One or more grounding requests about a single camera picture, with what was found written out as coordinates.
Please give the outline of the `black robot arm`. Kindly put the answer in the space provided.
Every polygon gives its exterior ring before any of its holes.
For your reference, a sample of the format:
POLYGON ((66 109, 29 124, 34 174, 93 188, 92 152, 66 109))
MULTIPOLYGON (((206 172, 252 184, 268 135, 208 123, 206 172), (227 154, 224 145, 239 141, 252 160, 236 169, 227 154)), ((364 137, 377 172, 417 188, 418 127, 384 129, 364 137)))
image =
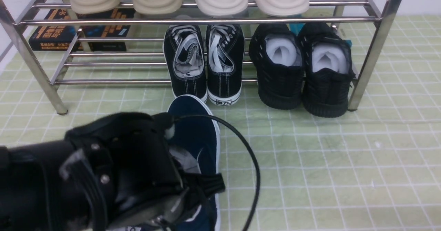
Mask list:
POLYGON ((2 231, 173 227, 225 191, 222 175, 190 172, 171 145, 178 118, 115 113, 63 140, 1 147, 2 231))

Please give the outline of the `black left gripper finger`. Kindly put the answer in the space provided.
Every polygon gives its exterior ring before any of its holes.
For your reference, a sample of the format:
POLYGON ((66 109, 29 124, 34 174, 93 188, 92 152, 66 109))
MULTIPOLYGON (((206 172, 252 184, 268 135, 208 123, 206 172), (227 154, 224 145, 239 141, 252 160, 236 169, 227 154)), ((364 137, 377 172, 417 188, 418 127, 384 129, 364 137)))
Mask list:
POLYGON ((213 197, 216 194, 224 193, 226 190, 224 179, 220 173, 203 175, 185 172, 183 177, 189 187, 190 194, 203 194, 205 197, 213 197))

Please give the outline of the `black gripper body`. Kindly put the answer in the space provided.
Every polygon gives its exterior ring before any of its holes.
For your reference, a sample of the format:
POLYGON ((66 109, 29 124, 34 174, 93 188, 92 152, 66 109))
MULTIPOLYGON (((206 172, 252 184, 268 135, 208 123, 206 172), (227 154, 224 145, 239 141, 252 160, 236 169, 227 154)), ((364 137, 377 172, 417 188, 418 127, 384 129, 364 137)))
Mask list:
POLYGON ((91 228, 172 227, 184 213, 185 172, 168 141, 175 118, 120 112, 66 132, 75 151, 60 167, 90 206, 91 228))

